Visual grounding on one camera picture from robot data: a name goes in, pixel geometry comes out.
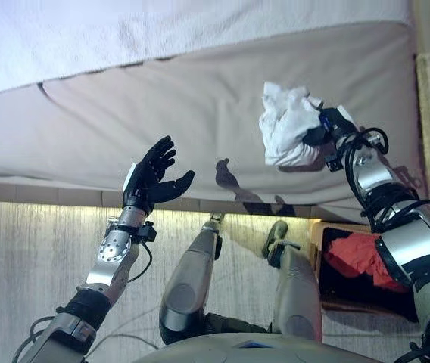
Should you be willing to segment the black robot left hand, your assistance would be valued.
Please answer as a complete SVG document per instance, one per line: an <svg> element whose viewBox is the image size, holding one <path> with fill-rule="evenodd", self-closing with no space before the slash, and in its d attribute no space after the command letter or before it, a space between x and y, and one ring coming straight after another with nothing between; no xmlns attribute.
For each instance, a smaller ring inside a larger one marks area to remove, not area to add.
<svg viewBox="0 0 430 363"><path fill-rule="evenodd" d="M181 197L191 186L195 172L163 181L166 171L175 163L174 142L171 137L160 139L146 155L129 170L123 186L122 207L135 207L149 215L154 206Z"/></svg>

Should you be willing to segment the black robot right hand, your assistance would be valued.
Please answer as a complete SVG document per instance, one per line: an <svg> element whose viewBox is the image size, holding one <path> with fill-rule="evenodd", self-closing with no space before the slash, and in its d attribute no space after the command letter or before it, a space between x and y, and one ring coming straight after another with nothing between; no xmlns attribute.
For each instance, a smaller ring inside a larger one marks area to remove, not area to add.
<svg viewBox="0 0 430 363"><path fill-rule="evenodd" d="M335 143L356 130L355 122L342 105L322 108L319 112L319 125L309 129L302 141L311 147L318 147L330 142Z"/></svg>

